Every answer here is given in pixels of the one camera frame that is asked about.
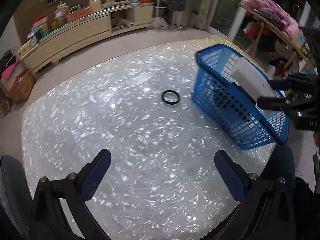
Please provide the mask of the blue plastic laundry basket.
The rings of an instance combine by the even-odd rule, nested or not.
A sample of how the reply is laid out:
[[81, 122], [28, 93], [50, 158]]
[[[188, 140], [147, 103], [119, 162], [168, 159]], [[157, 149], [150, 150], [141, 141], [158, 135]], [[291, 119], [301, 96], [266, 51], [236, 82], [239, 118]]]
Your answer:
[[283, 112], [264, 114], [238, 81], [231, 77], [244, 55], [217, 44], [195, 54], [199, 68], [192, 100], [214, 119], [243, 150], [275, 142], [285, 145], [289, 119]]

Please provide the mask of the pink cloth on stool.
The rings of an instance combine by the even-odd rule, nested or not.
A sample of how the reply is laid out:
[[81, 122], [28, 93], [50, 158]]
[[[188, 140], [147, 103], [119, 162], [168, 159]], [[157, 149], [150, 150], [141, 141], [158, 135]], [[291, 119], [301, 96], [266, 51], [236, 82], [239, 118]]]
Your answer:
[[19, 58], [17, 58], [17, 56], [14, 56], [11, 61], [12, 64], [9, 64], [7, 68], [5, 68], [5, 70], [1, 73], [1, 78], [8, 79], [11, 76], [12, 72], [19, 62]]

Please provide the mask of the white plastic jug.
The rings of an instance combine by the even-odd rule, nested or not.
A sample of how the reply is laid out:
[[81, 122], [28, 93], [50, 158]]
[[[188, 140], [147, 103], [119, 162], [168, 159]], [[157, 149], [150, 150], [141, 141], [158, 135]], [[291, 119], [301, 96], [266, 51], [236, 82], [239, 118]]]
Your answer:
[[102, 10], [101, 0], [90, 0], [89, 6], [92, 9], [92, 12], [99, 12]]

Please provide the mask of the pink clothes pile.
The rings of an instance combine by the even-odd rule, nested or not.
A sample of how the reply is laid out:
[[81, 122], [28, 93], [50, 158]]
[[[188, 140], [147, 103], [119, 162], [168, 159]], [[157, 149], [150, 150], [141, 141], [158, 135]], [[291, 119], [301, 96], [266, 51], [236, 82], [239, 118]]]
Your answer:
[[246, 0], [241, 5], [275, 23], [287, 37], [292, 38], [299, 31], [297, 21], [272, 0]]

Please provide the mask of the white towel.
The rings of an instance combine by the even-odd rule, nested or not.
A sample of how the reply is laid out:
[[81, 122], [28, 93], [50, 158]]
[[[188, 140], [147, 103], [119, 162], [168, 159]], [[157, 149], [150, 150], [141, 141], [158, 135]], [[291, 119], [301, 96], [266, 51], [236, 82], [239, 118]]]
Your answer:
[[244, 57], [238, 58], [235, 62], [231, 78], [251, 97], [256, 107], [260, 97], [277, 98], [277, 94], [268, 83], [268, 77], [264, 78]]

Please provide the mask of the pink storage box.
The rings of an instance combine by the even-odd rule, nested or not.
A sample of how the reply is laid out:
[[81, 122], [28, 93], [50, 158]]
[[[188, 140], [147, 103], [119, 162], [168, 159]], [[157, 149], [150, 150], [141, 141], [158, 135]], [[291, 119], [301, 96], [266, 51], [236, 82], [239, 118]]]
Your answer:
[[67, 15], [67, 22], [71, 23], [71, 22], [77, 21], [77, 20], [79, 20], [79, 19], [81, 19], [83, 17], [87, 17], [88, 15], [90, 15], [92, 13], [93, 13], [92, 12], [92, 8], [90, 6], [80, 8], [78, 10], [70, 12]]

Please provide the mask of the grey queen chair cover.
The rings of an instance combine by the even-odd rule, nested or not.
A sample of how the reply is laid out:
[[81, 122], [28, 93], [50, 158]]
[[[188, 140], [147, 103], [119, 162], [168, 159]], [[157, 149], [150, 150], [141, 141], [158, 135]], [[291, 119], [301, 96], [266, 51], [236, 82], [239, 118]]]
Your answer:
[[32, 197], [22, 164], [10, 155], [1, 157], [1, 204], [23, 239], [29, 239]]

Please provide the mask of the paper towel roll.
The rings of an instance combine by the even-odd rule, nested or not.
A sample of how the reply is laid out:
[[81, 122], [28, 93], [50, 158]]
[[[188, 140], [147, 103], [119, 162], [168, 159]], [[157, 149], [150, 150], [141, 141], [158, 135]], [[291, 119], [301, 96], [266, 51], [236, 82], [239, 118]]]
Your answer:
[[134, 28], [135, 27], [135, 23], [128, 20], [128, 19], [122, 19], [122, 23], [128, 27], [128, 28]]

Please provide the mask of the black paper bag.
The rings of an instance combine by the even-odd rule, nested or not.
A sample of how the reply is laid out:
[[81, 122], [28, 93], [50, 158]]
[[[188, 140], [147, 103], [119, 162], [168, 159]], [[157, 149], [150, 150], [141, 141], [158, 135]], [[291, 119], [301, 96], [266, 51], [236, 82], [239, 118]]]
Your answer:
[[184, 11], [185, 0], [168, 0], [168, 8], [173, 11]]

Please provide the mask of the black plush toy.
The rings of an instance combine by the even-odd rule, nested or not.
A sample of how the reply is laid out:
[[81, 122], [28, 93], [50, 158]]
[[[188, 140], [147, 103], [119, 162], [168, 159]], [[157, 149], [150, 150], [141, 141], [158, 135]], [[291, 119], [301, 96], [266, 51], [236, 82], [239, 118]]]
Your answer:
[[213, 91], [210, 96], [213, 98], [214, 105], [221, 111], [230, 108], [246, 123], [250, 122], [251, 113], [233, 96], [233, 94], [227, 91], [227, 86], [225, 86], [224, 83], [214, 81], [211, 83], [211, 89]]

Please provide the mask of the patterned curtain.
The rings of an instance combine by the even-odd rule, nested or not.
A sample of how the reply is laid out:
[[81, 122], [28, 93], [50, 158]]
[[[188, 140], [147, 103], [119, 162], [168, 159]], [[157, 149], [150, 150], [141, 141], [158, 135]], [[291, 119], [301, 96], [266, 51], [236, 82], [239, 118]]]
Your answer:
[[210, 8], [212, 6], [212, 1], [213, 0], [201, 0], [199, 12], [198, 12], [198, 18], [194, 24], [195, 28], [206, 29]]

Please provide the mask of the cardboard box on floor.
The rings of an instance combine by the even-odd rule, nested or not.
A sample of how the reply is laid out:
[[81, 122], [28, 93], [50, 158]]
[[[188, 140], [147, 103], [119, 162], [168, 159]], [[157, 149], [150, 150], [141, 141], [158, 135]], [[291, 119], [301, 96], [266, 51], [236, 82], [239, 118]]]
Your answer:
[[36, 77], [29, 69], [24, 70], [16, 76], [16, 79], [9, 91], [9, 96], [14, 103], [27, 101], [35, 85]]

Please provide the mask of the cream tv cabinet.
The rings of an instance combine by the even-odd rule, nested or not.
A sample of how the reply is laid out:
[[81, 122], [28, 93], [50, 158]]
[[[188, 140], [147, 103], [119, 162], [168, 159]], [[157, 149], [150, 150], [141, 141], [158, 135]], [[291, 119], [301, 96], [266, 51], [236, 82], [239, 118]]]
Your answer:
[[[126, 4], [95, 12], [48, 34], [21, 56], [20, 61], [36, 73], [48, 63], [57, 63], [65, 56], [95, 42], [151, 27], [152, 16], [152, 3]], [[122, 19], [134, 22], [135, 27], [126, 27]]]

